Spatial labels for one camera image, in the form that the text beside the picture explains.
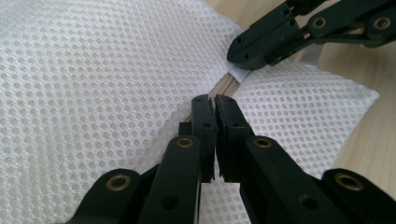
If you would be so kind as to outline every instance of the white cloth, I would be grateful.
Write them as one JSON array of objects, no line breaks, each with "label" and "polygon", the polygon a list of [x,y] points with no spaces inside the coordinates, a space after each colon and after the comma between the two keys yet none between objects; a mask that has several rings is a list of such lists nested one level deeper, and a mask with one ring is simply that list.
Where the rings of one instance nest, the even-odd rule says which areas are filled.
[{"label": "white cloth", "polygon": [[[194,0],[20,0],[2,1],[0,8],[2,223],[66,222],[100,175],[116,168],[142,173],[153,166],[189,115],[190,100],[208,93],[231,67],[226,51],[241,32]],[[319,174],[344,141],[332,143],[325,159],[320,153],[328,150],[326,136],[347,138],[376,94],[344,79],[343,86],[325,85],[314,70],[309,80],[271,75],[295,67],[255,72],[234,97],[256,133],[275,134],[282,145],[295,138],[298,145],[284,147]],[[332,78],[341,80],[323,80]],[[304,85],[301,80],[315,80],[309,85],[316,85],[321,98],[308,102],[316,93],[304,86],[294,93],[290,85]],[[307,107],[290,102],[286,90],[300,102],[305,97]],[[271,96],[278,91],[284,102]],[[333,97],[341,97],[344,107],[337,103],[335,111]],[[326,106],[320,113],[317,101]],[[320,121],[331,110],[332,119],[326,126],[319,122],[316,134],[305,134],[312,109]],[[315,166],[311,157],[324,165]],[[224,186],[205,185],[201,222],[248,221],[236,186]]]}]

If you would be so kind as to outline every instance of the wooden table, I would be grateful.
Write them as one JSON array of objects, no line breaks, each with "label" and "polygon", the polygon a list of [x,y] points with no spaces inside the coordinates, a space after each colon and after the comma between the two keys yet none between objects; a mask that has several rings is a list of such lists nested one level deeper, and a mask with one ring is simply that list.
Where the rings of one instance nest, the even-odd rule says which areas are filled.
[{"label": "wooden table", "polygon": [[[247,29],[281,4],[279,0],[205,0],[222,15]],[[321,8],[334,1],[326,2]],[[305,17],[298,20],[306,23]],[[318,68],[375,90],[380,97],[349,136],[334,167],[370,179],[396,199],[396,42],[377,49],[359,45],[326,44]]]}]

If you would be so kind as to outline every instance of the white mesh fabric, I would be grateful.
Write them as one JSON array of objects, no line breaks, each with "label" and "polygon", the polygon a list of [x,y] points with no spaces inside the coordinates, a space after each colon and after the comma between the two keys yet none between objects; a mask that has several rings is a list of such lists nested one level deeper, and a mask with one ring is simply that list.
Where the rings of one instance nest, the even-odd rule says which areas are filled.
[{"label": "white mesh fabric", "polygon": [[193,0],[0,8],[2,223],[65,222],[103,173],[153,166],[240,33]]},{"label": "white mesh fabric", "polygon": [[[141,173],[154,165],[188,116],[191,98],[208,93],[229,69],[226,50],[240,33],[193,0],[22,0],[0,2],[0,8],[2,223],[65,222],[103,173]],[[295,78],[306,76],[304,82]],[[318,92],[304,93],[304,83]],[[298,96],[297,103],[276,98],[281,91],[287,99],[287,90]],[[256,134],[274,137],[318,175],[330,167],[376,94],[282,63],[253,73],[234,97]],[[326,109],[339,118],[330,119]],[[313,115],[321,121],[317,134],[305,134]],[[282,126],[289,124],[292,129]],[[324,152],[316,147],[326,143],[332,147],[322,147]],[[237,185],[219,178],[203,186],[200,215],[202,223],[248,222]]]},{"label": "white mesh fabric", "polygon": [[[283,62],[253,71],[233,98],[255,134],[274,138],[306,173],[321,178],[378,93]],[[203,223],[249,223],[239,185],[217,180],[202,194]]]}]

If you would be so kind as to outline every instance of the table surface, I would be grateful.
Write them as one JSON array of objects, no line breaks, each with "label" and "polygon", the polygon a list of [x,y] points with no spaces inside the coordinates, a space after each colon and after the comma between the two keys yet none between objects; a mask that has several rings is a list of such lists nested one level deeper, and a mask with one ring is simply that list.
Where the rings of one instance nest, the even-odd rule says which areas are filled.
[{"label": "table surface", "polygon": [[[242,28],[247,29],[284,1],[205,0]],[[325,8],[336,1],[328,1]],[[302,25],[309,16],[298,19]],[[318,68],[377,91],[379,99],[370,107],[349,136],[333,167],[365,176],[396,199],[396,42],[377,49],[359,45],[326,44]]]}]

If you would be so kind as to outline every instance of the brass screw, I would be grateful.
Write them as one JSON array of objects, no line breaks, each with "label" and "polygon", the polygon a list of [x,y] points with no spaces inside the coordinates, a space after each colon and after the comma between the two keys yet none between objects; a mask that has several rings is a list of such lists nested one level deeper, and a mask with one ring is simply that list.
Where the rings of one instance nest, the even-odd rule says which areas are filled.
[{"label": "brass screw", "polygon": [[359,179],[357,179],[351,175],[338,173],[335,175],[335,181],[339,185],[341,185],[342,187],[344,187],[346,189],[351,189],[351,190],[355,190],[355,191],[364,189],[364,186],[359,181]]},{"label": "brass screw", "polygon": [[314,20],[314,28],[321,29],[326,24],[326,20],[323,17],[317,17]]},{"label": "brass screw", "polygon": [[254,145],[258,147],[270,147],[272,143],[264,138],[256,138],[254,139]]},{"label": "brass screw", "polygon": [[390,26],[390,18],[380,17],[375,20],[374,28],[377,30],[385,30]]},{"label": "brass screw", "polygon": [[190,138],[180,138],[176,141],[178,147],[193,147],[194,142]]},{"label": "brass screw", "polygon": [[[123,180],[124,182],[121,185],[115,185],[116,180]],[[111,176],[110,179],[107,180],[106,182],[106,188],[111,190],[111,191],[120,191],[123,189],[126,189],[129,185],[131,184],[131,177],[128,175],[113,175]]]}]

